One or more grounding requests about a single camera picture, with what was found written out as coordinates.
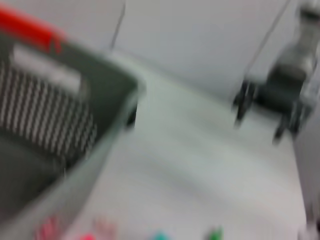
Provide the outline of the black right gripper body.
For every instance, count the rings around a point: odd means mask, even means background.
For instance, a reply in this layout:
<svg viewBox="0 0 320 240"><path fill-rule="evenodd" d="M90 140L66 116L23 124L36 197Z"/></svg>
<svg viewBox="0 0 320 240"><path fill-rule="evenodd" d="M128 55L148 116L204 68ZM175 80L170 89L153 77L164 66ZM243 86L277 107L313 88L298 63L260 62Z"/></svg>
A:
<svg viewBox="0 0 320 240"><path fill-rule="evenodd" d="M269 110L291 110L293 104L309 109L309 102L301 97L307 77L299 67L276 64L270 69L266 82L258 86L254 103Z"/></svg>

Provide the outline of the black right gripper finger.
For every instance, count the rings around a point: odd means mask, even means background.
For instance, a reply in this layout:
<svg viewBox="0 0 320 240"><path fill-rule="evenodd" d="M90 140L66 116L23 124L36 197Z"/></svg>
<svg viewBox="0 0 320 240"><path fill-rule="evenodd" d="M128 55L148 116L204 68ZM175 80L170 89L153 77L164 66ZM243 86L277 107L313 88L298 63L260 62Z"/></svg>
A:
<svg viewBox="0 0 320 240"><path fill-rule="evenodd" d="M286 131L295 139L301 128L301 115L301 103L296 101L292 104L290 112L282 115L280 123L273 135L272 143L278 144Z"/></svg>
<svg viewBox="0 0 320 240"><path fill-rule="evenodd" d="M249 81L244 81L242 83L241 88L232 103L233 107L237 107L234 122L235 126L239 127L242 124L242 121L254 100L255 90L256 86L254 83Z"/></svg>

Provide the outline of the grey perforated plastic storage basket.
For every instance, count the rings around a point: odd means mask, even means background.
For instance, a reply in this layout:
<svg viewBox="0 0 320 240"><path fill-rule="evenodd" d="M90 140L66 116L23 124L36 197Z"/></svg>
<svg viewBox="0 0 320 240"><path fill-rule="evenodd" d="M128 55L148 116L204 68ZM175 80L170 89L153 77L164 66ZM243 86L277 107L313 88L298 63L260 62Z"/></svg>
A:
<svg viewBox="0 0 320 240"><path fill-rule="evenodd" d="M35 240L53 216L62 237L144 90L73 43L57 53L0 33L0 240Z"/></svg>

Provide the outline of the green toy brick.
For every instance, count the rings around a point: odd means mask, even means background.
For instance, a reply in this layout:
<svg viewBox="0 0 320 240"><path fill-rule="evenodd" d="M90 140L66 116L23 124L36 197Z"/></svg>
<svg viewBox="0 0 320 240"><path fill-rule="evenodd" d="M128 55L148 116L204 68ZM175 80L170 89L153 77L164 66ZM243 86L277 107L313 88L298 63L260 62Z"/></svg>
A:
<svg viewBox="0 0 320 240"><path fill-rule="evenodd" d="M224 240L224 230L221 226L211 228L205 236L205 240Z"/></svg>

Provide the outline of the cyan flat toy brick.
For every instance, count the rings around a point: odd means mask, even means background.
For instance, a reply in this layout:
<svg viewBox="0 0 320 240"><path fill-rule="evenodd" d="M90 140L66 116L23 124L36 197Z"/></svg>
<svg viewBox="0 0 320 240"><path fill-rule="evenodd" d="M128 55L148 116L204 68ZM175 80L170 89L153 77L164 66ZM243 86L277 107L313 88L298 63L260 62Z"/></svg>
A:
<svg viewBox="0 0 320 240"><path fill-rule="evenodd" d="M149 240L171 240L170 237L163 231L154 233Z"/></svg>

